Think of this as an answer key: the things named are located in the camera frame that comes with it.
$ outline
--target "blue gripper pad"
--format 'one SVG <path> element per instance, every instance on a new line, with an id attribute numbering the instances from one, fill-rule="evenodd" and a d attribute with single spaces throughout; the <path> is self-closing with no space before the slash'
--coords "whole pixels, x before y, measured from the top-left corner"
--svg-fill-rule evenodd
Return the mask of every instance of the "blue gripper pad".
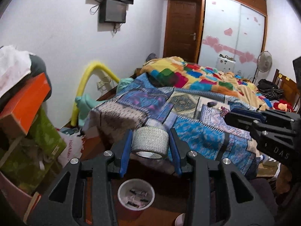
<path id="1" fill-rule="evenodd" d="M 123 150 L 122 156 L 121 156 L 120 171 L 119 171 L 120 177 L 123 177 L 126 174 L 126 171 L 128 169 L 128 161 L 130 159 L 130 154 L 131 154 L 132 139 L 133 139 L 133 131 L 130 130 L 129 134 L 127 136 L 125 145 L 124 145 L 124 150 Z"/>
<path id="2" fill-rule="evenodd" d="M 233 109 L 231 110 L 233 113 L 241 114 L 241 115 L 246 115 L 252 118 L 259 119 L 261 123 L 265 123 L 265 116 L 263 116 L 260 112 L 256 111 L 250 111 L 250 110 L 244 110 L 244 109 Z"/>
<path id="3" fill-rule="evenodd" d="M 175 172 L 179 176 L 181 176 L 182 169 L 181 169 L 181 162 L 180 162 L 180 155 L 178 152 L 178 148 L 176 146 L 175 140 L 174 140 L 173 135 L 170 130 L 168 131 L 168 135 L 169 135 L 169 148 L 170 148 L 171 156 L 173 159 L 173 165 L 175 167 Z"/>

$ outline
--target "yellow pool noodle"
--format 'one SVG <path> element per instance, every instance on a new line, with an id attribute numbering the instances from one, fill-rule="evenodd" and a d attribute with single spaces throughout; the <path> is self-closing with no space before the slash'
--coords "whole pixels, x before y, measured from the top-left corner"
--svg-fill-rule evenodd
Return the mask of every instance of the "yellow pool noodle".
<path id="1" fill-rule="evenodd" d="M 120 79 L 117 76 L 115 76 L 115 74 L 108 67 L 106 67 L 104 64 L 102 64 L 99 61 L 92 61 L 88 66 L 88 68 L 85 70 L 82 79 L 80 80 L 76 97 L 78 96 L 81 97 L 83 95 L 87 82 L 92 75 L 92 72 L 97 69 L 106 72 L 109 75 L 109 77 L 111 77 L 115 82 L 119 83 Z M 74 103 L 72 116 L 71 116 L 71 126 L 73 127 L 77 125 L 78 113 L 79 113 L 79 109 L 77 108 L 76 103 Z"/>

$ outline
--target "colorful patchwork blanket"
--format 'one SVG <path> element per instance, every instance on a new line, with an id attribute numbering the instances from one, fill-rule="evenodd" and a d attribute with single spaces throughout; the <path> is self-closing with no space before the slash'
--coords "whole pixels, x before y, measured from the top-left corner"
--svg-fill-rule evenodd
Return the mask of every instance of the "colorful patchwork blanket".
<path id="1" fill-rule="evenodd" d="M 144 72 L 164 86 L 222 93 L 237 97 L 255 108 L 261 106 L 261 110 L 272 108 L 270 101 L 248 79 L 237 78 L 232 72 L 224 73 L 215 68 L 187 63 L 179 57 L 148 61 L 141 70 L 141 73 Z"/>
<path id="2" fill-rule="evenodd" d="M 142 74 L 114 98 L 92 109 L 83 131 L 96 126 L 112 144 L 122 139 L 127 128 L 175 128 L 192 150 L 213 160 L 230 158 L 242 174 L 255 178 L 259 156 L 256 142 L 249 132 L 226 125 L 218 109 L 208 108 L 207 102 L 212 100 L 220 105 L 227 102 L 231 109 L 255 109 L 236 97 L 219 93 L 155 88 Z"/>

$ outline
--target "orange box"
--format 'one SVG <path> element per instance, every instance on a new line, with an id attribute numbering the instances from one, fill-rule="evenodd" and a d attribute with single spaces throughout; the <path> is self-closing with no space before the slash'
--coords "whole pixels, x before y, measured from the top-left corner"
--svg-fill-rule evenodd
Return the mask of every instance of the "orange box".
<path id="1" fill-rule="evenodd" d="M 26 85 L 14 95 L 0 114 L 0 127 L 8 138 L 27 135 L 28 130 L 50 91 L 44 73 L 29 79 Z"/>

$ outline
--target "sliding wardrobe door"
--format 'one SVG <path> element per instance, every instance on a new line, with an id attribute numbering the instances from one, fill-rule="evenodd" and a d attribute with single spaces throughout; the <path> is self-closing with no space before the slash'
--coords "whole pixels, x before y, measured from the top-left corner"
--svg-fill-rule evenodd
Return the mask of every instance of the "sliding wardrobe door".
<path id="1" fill-rule="evenodd" d="M 199 65 L 215 68 L 219 54 L 234 57 L 239 23 L 240 3 L 233 0 L 206 0 Z"/>
<path id="2" fill-rule="evenodd" d="M 254 77 L 257 58 L 261 53 L 265 27 L 265 17 L 241 5 L 240 27 L 234 59 L 234 73 L 243 78 Z"/>

